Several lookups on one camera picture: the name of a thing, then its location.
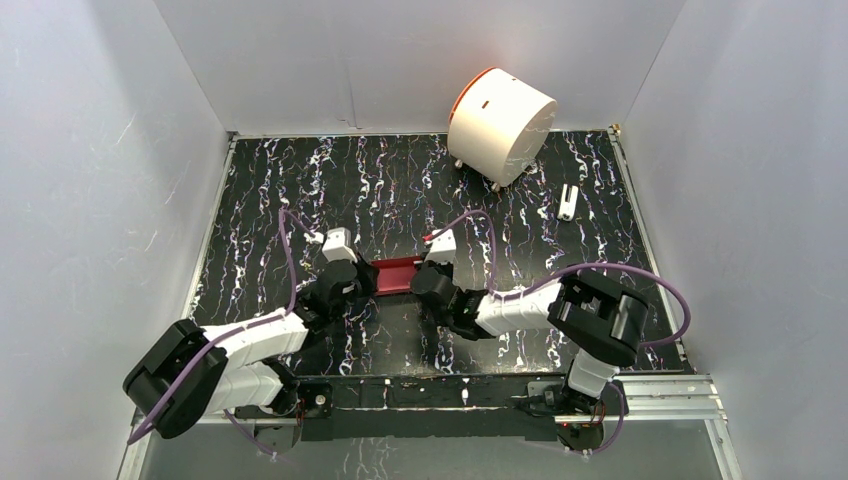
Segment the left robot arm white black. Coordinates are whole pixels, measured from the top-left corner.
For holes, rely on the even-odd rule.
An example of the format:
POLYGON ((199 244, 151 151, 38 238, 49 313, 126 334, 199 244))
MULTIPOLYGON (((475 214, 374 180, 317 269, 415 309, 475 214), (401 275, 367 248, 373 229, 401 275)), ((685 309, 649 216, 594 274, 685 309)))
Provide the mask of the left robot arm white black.
POLYGON ((377 286, 376 266, 335 260, 296 292, 292 310, 223 326, 173 323, 124 379, 123 391, 145 416, 129 441, 151 431, 175 438, 204 415, 236 407, 290 414, 299 391, 271 361, 321 341, 350 304, 372 296, 377 286))

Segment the pink paper box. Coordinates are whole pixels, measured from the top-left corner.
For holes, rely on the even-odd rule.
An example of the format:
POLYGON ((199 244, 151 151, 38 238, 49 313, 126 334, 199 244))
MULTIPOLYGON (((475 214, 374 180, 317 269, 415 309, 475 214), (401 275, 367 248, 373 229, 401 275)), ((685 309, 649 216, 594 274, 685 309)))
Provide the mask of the pink paper box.
POLYGON ((374 260, 377 269, 375 295, 377 297, 408 294, 411 281, 423 260, 420 256, 374 260))

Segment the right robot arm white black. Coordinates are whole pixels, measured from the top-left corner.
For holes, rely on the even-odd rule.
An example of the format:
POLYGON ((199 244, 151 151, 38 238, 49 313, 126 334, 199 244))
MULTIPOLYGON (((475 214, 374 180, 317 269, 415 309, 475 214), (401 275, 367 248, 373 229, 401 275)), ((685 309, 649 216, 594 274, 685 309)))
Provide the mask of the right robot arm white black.
POLYGON ((410 289, 437 325, 467 340, 557 329, 575 343, 578 352, 563 387, 529 394, 519 403, 537 416, 592 414, 611 379, 636 362, 650 310, 638 291, 591 269, 536 290, 497 296, 465 290, 442 268, 425 266, 412 277, 410 289))

